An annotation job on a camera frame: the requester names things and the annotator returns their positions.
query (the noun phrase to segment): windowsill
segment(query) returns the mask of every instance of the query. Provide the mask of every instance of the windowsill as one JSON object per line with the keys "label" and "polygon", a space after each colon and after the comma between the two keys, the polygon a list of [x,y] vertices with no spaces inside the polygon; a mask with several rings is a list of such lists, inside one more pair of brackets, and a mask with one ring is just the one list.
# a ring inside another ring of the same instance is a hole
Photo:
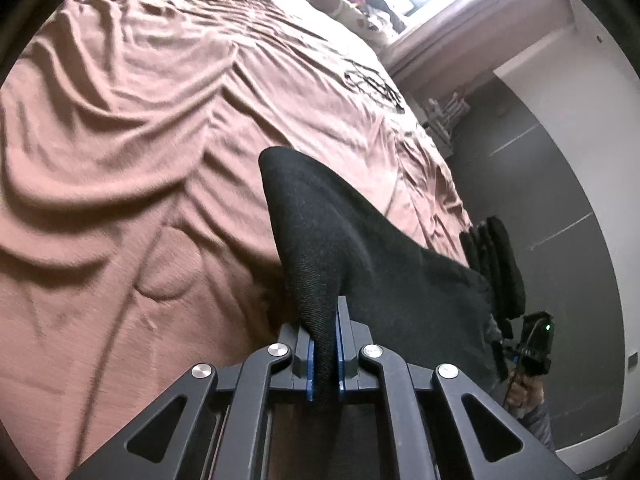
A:
{"label": "windowsill", "polygon": [[410,34],[411,30],[414,30],[420,24],[427,22],[455,1],[457,0],[430,0],[420,9],[416,10],[411,16],[403,16],[402,20],[406,23],[407,28],[394,38],[389,45],[393,45],[406,34]]}
{"label": "windowsill", "polygon": [[380,53],[378,58],[394,76],[406,68],[412,57],[439,43],[462,23],[478,19],[487,9],[518,0],[437,0],[416,12],[415,21]]}

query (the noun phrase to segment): black device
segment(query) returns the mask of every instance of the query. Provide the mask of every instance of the black device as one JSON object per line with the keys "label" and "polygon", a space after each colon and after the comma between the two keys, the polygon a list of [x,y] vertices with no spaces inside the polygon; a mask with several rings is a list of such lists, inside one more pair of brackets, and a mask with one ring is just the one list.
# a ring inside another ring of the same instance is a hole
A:
{"label": "black device", "polygon": [[[373,344],[343,296],[336,349],[341,401],[373,403],[385,421],[385,480],[577,480],[457,367],[421,368]],[[313,355],[306,330],[286,324],[244,364],[195,365],[67,480],[266,479],[274,406],[312,402]]]}
{"label": "black device", "polygon": [[520,341],[502,343],[504,357],[516,364],[520,373],[530,377],[547,375],[551,369],[551,349],[554,340],[554,318],[547,312],[536,312],[522,318]]}

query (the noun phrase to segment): white wall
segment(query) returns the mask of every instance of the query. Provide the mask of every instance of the white wall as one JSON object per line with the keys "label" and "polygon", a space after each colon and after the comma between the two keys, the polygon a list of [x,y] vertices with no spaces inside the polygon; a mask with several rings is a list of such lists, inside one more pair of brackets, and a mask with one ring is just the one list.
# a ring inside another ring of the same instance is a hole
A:
{"label": "white wall", "polygon": [[573,21],[568,0],[456,0],[380,53],[403,94],[449,99],[478,76]]}
{"label": "white wall", "polygon": [[[575,26],[549,34],[495,74],[549,132],[591,203],[618,280],[629,355],[640,349],[640,80],[598,20],[579,0],[570,2]],[[611,366],[626,373],[626,361]],[[625,375],[623,424],[559,454],[578,471],[612,458],[633,439],[638,413],[640,367]]]}

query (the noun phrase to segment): bed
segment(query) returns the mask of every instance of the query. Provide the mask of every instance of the bed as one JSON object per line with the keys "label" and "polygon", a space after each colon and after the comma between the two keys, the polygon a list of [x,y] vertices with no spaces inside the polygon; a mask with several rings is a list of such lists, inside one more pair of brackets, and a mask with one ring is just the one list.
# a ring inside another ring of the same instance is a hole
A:
{"label": "bed", "polygon": [[263,149],[312,156],[466,264],[433,141],[305,0],[66,0],[0,100],[0,418],[40,480],[289,319]]}

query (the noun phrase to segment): silver bolt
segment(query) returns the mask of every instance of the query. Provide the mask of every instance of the silver bolt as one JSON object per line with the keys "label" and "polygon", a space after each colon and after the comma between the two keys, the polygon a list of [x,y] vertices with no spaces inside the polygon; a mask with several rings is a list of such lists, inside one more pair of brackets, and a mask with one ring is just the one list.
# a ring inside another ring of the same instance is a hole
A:
{"label": "silver bolt", "polygon": [[362,347],[362,353],[372,359],[377,359],[382,355],[382,347],[378,345],[366,345]]}
{"label": "silver bolt", "polygon": [[204,379],[205,377],[209,377],[212,371],[213,370],[209,365],[200,363],[191,369],[191,375],[196,379]]}
{"label": "silver bolt", "polygon": [[287,352],[289,352],[289,347],[284,343],[274,343],[272,345],[269,345],[268,352],[274,357],[282,357],[283,355],[286,355]]}
{"label": "silver bolt", "polygon": [[454,365],[438,366],[438,373],[445,379],[453,379],[458,376],[458,369]]}

